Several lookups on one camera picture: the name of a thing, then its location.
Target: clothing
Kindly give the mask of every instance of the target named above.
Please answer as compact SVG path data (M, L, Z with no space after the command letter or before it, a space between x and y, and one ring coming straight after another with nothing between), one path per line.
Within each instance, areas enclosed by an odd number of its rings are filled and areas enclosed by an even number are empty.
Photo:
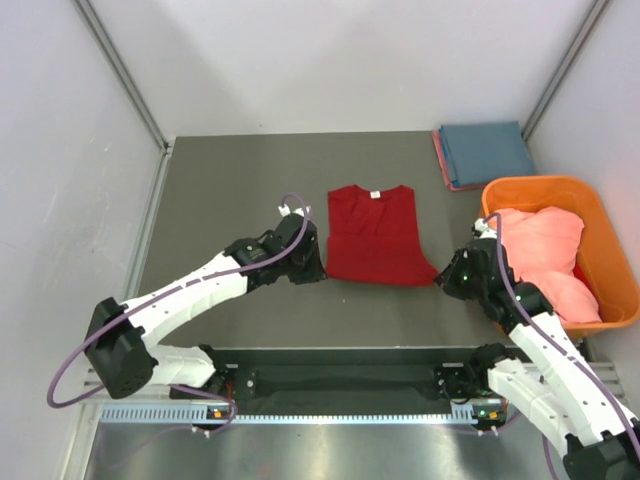
M442 140L440 138L440 132L438 130L434 130L431 133L431 138L433 138L433 145L436 148L436 154L438 156L438 164L440 164L440 170L442 170L442 179L444 180L444 184L447 186L449 190L452 192L459 192L462 190L473 190L475 188L483 188L484 185L469 185L467 187L455 187L449 178L449 167L447 164L447 159L445 157Z
M327 275L387 285L432 285L438 274L420 247L415 196L403 185L329 192Z
M443 125L440 139L454 187L536 173L518 122Z
M502 216L502 244L515 279L537 286L561 321L601 322L596 298L573 273L584 228L582 219L557 207L537 213L505 208L498 213ZM495 228L496 220L490 225Z

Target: gray table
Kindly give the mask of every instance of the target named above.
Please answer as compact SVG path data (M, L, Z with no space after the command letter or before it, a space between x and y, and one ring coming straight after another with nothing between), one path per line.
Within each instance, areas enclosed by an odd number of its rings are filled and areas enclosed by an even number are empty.
M452 193L429 132L178 138L144 268L141 293L199 267L236 238L279 222L283 193L313 207L321 253L327 192L358 184L416 193L422 249L444 268L470 238L481 191ZM437 288L286 280L220 305L166 343L214 347L475 346L505 341L477 305Z

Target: stack of towels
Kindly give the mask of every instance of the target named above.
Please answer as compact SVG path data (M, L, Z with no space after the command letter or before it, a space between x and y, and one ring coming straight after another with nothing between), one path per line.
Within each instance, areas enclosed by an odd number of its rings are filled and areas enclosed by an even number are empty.
M443 125L433 142L444 183L453 191L536 173L518 122Z

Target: gray work surface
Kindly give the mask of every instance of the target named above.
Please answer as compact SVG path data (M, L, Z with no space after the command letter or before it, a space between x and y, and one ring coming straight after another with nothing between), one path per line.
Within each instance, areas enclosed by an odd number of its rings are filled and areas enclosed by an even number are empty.
M275 228L285 192L312 206L324 261L327 192L351 184L413 188L422 249L439 270L470 239L480 209L481 190L452 193L444 186L430 132L178 138L140 293L200 267L238 238ZM436 287L335 280L294 286L281 279L204 313L165 343L450 347L505 340L477 305Z
M165 428L100 425L85 479L551 479L542 437L524 418L497 438L456 433L448 426L243 425L210 440L177 431L120 468L105 468L105 463L122 462ZM471 427L455 428L473 432ZM552 455L559 478L566 479Z

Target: orange basket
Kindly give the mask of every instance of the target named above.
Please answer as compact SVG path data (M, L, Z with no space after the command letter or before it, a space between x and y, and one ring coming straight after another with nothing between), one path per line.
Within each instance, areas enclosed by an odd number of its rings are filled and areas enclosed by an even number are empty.
M640 317L640 290L598 194L586 183L561 175L506 177L482 193L484 216L501 208L537 212L559 207L584 222L577 262L600 305L602 323L565 325L576 340L631 325Z

